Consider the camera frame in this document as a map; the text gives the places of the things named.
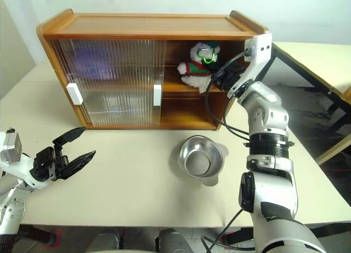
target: plush snowman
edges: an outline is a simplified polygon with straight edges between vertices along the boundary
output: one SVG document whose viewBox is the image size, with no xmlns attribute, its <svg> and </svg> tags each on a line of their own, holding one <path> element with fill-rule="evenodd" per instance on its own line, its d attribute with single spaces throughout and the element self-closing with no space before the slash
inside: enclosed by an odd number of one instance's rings
<svg viewBox="0 0 351 253">
<path fill-rule="evenodd" d="M 192 87 L 197 87 L 200 93 L 206 91 L 211 80 L 211 73 L 203 66 L 205 62 L 216 62 L 219 46 L 212 42 L 200 42 L 190 50 L 191 62 L 183 62 L 178 65 L 178 72 L 182 75 L 182 81 Z"/>
</svg>

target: metal bowl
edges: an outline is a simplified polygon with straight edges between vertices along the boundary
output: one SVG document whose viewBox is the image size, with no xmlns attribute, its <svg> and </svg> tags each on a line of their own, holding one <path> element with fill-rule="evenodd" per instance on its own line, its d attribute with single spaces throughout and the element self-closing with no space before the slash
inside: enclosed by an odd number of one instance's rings
<svg viewBox="0 0 351 253">
<path fill-rule="evenodd" d="M 218 183 L 224 158 L 218 146 L 204 136 L 193 136 L 182 145 L 178 155 L 179 167 L 206 186 Z"/>
</svg>

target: table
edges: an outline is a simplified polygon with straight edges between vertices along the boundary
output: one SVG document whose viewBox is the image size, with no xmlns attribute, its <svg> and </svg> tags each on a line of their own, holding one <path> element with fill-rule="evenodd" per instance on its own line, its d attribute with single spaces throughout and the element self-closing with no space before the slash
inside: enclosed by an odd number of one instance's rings
<svg viewBox="0 0 351 253">
<path fill-rule="evenodd" d="M 333 104 L 328 113 L 341 108 L 345 114 L 329 131 L 337 131 L 351 121 L 351 46 L 342 44 L 274 42 L 271 59 L 257 76 L 262 81 L 275 58 L 279 58 L 300 74 L 318 91 L 326 95 Z M 351 144 L 351 140 L 337 143 L 321 154 L 317 163 L 321 165 Z"/>
<path fill-rule="evenodd" d="M 48 61 L 37 65 L 2 100 L 2 130 L 19 132 L 23 152 L 34 156 L 62 133 L 79 127 Z M 247 114 L 235 104 L 230 124 L 247 130 Z M 229 149 L 219 183 L 205 187 L 177 166 L 179 144 L 201 134 Z M 303 223 L 349 221 L 351 208 L 303 148 L 295 142 L 299 195 L 296 220 Z M 94 159 L 68 180 L 33 192 L 23 223 L 69 226 L 221 227 L 239 210 L 241 174 L 248 149 L 225 128 L 219 131 L 89 130 L 64 146 L 69 159 L 96 150 Z M 242 213 L 233 226 L 251 226 Z"/>
</svg>

